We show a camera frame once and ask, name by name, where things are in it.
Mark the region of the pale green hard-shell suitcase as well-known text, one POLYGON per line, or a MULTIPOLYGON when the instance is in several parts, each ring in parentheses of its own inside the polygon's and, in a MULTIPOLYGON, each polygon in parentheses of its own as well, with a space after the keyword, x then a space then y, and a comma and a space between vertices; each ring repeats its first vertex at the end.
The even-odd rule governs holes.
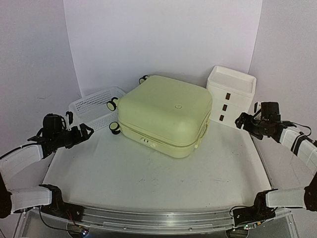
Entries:
POLYGON ((210 123, 211 93, 204 87, 159 75, 145 75, 139 86, 107 104, 117 112, 109 125, 126 137, 174 158, 199 147, 210 123))

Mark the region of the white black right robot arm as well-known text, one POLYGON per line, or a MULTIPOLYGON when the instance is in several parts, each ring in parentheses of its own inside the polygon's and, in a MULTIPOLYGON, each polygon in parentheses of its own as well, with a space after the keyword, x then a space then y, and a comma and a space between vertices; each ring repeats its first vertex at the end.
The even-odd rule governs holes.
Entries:
POLYGON ((258 139, 274 139, 287 148, 292 157, 287 171, 293 177, 293 188, 273 188, 257 193, 251 206, 236 206, 230 210, 234 226, 243 226, 246 230, 251 223, 263 222, 275 217, 278 208, 298 208, 311 212, 317 210, 317 142, 310 139, 291 121, 280 120, 278 115, 260 117, 242 113, 235 121, 238 129, 244 129, 258 139), (295 172, 294 160, 306 166, 312 175, 311 181, 303 185, 295 172))

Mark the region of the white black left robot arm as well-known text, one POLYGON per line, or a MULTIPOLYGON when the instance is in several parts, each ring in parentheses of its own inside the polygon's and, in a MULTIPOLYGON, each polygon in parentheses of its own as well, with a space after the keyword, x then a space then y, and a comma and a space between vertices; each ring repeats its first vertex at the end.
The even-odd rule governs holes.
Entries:
POLYGON ((44 212, 62 218, 81 221, 84 208, 63 201, 60 188, 41 184, 30 188, 8 188, 8 182, 33 163, 47 158, 59 148, 70 149, 87 141, 94 130, 85 124, 66 129, 63 125, 44 126, 28 144, 19 146, 0 158, 0 217, 40 207, 44 212))

